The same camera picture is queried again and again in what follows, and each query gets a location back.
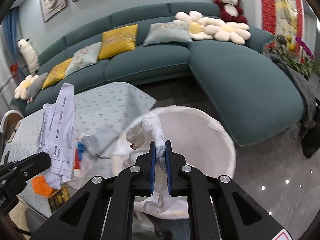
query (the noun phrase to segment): white curtain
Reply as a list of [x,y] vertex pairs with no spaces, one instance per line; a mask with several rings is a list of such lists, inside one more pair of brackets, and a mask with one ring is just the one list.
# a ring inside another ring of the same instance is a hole
[[17,87],[10,73],[4,51],[3,43],[0,40],[0,120],[2,120],[4,113],[11,109],[10,102]]

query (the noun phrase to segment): potted plant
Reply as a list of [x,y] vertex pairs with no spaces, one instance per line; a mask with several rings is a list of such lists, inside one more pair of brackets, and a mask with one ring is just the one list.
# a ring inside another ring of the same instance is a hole
[[[297,43],[302,47],[301,53],[296,52]],[[307,80],[312,72],[319,71],[319,66],[314,64],[315,56],[299,37],[292,41],[290,35],[286,37],[279,34],[271,52],[280,56],[293,70],[303,75]]]

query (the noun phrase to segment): light blue throw pillow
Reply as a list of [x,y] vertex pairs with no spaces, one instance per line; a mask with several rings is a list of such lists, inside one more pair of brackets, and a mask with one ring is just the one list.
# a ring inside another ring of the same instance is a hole
[[84,67],[94,65],[97,63],[100,52],[101,42],[89,45],[81,50],[78,50],[73,55],[73,60],[66,69],[65,76],[72,74]]
[[150,25],[149,34],[143,45],[161,43],[189,43],[192,39],[189,34],[189,24],[179,23],[155,23]]

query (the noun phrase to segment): blue curtain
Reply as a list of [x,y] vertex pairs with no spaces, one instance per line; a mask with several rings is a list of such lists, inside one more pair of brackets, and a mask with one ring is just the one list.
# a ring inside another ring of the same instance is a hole
[[[15,7],[9,10],[5,16],[2,26],[4,31],[5,41],[13,60],[12,64],[18,63],[18,47],[17,47],[17,24],[19,19],[19,7]],[[18,75],[21,80],[25,79],[21,68],[18,67]]]

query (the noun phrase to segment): marble floor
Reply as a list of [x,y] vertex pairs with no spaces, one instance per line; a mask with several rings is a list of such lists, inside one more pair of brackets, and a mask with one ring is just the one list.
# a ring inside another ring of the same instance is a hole
[[[313,82],[319,89],[319,79],[315,78]],[[194,107],[219,120],[192,77],[139,88],[157,99],[155,107]],[[237,164],[233,178],[288,230],[293,240],[301,237],[320,209],[320,150],[307,159],[302,153],[298,131],[297,124],[261,143],[236,146]]]

